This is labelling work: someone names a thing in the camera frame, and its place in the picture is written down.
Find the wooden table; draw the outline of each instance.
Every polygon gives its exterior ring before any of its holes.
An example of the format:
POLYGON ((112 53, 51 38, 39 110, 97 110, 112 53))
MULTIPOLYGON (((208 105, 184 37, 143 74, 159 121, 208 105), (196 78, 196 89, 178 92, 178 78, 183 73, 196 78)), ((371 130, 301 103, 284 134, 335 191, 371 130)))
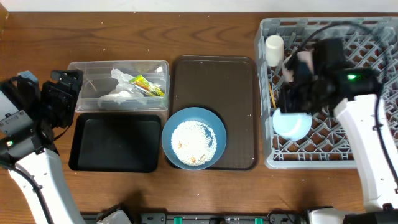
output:
MULTIPOLYGON (((30 70, 43 83, 51 70, 78 61, 166 60, 172 67, 180 55, 254 58, 261 19, 343 16, 380 14, 11 13, 0 41, 0 78, 30 70)), ((56 146, 82 212, 100 212, 119 202, 135 212, 266 214, 273 208, 317 205, 363 211, 356 170, 270 170, 263 163, 261 142, 260 163, 249 172, 173 169, 163 152, 151 174, 74 172, 68 167, 74 129, 56 146)), ((2 223, 34 222, 21 190, 5 170, 0 170, 0 195, 2 223)))

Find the brown tray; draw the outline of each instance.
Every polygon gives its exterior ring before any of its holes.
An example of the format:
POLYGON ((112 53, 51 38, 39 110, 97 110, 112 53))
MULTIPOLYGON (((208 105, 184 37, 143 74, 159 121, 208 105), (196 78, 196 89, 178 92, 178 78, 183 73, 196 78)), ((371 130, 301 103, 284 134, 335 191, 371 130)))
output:
POLYGON ((259 160, 254 62, 247 57, 181 56, 173 68, 169 115, 197 106, 217 114, 225 125, 225 152, 208 169, 253 169, 259 160))

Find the gray dish rack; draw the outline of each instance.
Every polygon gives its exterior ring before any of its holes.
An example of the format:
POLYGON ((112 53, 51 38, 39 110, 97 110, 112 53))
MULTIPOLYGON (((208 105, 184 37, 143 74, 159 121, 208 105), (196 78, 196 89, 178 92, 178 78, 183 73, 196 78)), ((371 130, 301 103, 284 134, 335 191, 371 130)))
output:
POLYGON ((275 18, 263 19, 254 40, 256 65, 261 95, 261 134, 264 163, 270 169, 354 169, 356 168, 346 133, 336 119, 329 117, 328 110, 313 115, 312 128, 299 141, 283 139, 272 128, 272 114, 269 84, 275 100, 283 82, 281 64, 269 67, 265 61, 264 41, 270 35, 284 39, 285 57, 313 32, 333 21, 357 22, 372 29, 383 29, 382 49, 371 35, 351 26, 336 26, 315 36, 313 41, 329 37, 342 37, 345 42, 347 59, 357 67, 370 66, 378 70, 379 79, 384 80, 383 98, 389 127, 398 145, 398 46, 396 30, 398 17, 336 17, 336 18, 275 18), (386 54, 388 68, 382 61, 386 54))

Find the white cup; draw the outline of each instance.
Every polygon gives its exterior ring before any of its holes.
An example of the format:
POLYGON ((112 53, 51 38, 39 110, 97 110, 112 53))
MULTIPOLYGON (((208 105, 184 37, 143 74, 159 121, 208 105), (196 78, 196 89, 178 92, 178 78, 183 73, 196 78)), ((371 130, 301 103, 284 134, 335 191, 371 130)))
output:
POLYGON ((278 66, 285 58, 284 40, 279 35, 272 35, 266 39, 266 62, 268 66, 278 66))

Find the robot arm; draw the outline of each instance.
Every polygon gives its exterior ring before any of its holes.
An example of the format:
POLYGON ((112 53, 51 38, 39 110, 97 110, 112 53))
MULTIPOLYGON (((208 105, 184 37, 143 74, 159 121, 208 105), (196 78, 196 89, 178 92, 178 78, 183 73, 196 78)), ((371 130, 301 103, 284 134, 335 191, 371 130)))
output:
MULTIPOLYGON (((84 224, 65 182, 52 131, 72 124, 83 72, 54 70, 51 77, 58 82, 44 83, 41 92, 30 72, 0 83, 0 131, 7 136, 0 139, 0 165, 10 169, 36 223, 84 224)), ((123 211, 98 223, 131 224, 123 211)))
POLYGON ((365 214, 349 215, 333 208, 308 214, 310 224, 395 223, 398 220, 398 151, 389 130, 382 85, 371 68, 355 68, 345 59, 341 39, 320 40, 313 45, 312 58, 296 55, 288 67, 293 82, 280 90, 278 107, 283 113, 316 113, 328 108, 347 133, 363 188, 365 214), (375 109, 378 105, 378 118, 375 109))
MULTIPOLYGON (((33 152, 17 161, 15 167, 34 177, 41 187, 53 223, 85 223, 65 182, 58 154, 48 149, 40 154, 33 152)), ((10 176, 24 193, 35 222, 47 223, 37 195, 28 181, 14 171, 10 171, 10 176)))
MULTIPOLYGON (((367 212, 383 211, 385 206, 398 208, 397 183, 395 183, 374 129, 376 95, 346 98, 334 109, 335 116, 347 132, 359 177, 361 178, 364 207, 367 212)), ((398 168, 398 151, 391 136, 384 102, 379 105, 381 131, 390 160, 398 168)))

